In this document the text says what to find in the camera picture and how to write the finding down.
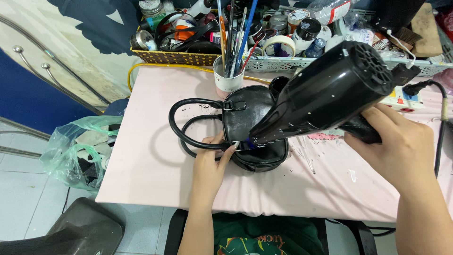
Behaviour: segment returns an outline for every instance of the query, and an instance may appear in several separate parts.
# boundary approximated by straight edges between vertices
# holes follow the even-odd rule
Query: hand
[[[344,140],[400,194],[436,181],[430,127],[408,120],[381,103],[362,115],[380,134],[382,144],[366,144],[351,134],[346,134]]]
[[[223,131],[220,131],[215,137],[203,139],[202,142],[223,142]],[[216,156],[216,151],[214,150],[200,150],[198,152],[193,165],[191,205],[207,206],[209,210],[212,208],[214,198],[222,185],[225,167],[238,145],[239,143],[231,145],[225,151],[219,162],[215,162],[214,160]]]

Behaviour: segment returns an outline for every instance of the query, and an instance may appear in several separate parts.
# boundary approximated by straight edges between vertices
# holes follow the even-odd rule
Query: green shirt
[[[214,255],[323,255],[308,218],[216,213]]]

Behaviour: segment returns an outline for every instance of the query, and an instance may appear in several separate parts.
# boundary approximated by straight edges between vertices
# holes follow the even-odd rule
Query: orange paintbrush
[[[222,47],[222,63],[223,68],[225,68],[225,46],[227,45],[227,34],[225,33],[225,23],[223,22],[223,17],[219,17],[220,24],[220,46]]]

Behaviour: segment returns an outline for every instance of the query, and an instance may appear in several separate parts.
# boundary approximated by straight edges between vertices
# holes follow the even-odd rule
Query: electrical plug
[[[409,85],[403,87],[403,92],[409,96],[415,96],[420,92],[420,90],[422,90],[423,88],[426,88],[426,86],[430,86],[430,85],[431,85],[431,80],[419,82],[416,84],[409,84]]]

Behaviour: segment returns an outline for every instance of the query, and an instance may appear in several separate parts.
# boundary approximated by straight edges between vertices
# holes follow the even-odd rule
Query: masking tape roll
[[[288,45],[291,50],[292,50],[292,53],[290,56],[290,58],[294,57],[294,54],[296,53],[296,44],[294,43],[294,41],[289,38],[288,36],[284,36],[284,35],[277,35],[277,36],[274,36],[274,37],[271,37],[269,38],[269,40],[267,40],[266,44],[264,45],[263,47],[263,53],[262,55],[264,57],[267,57],[266,55],[266,49],[267,47],[273,45],[273,44],[286,44]]]

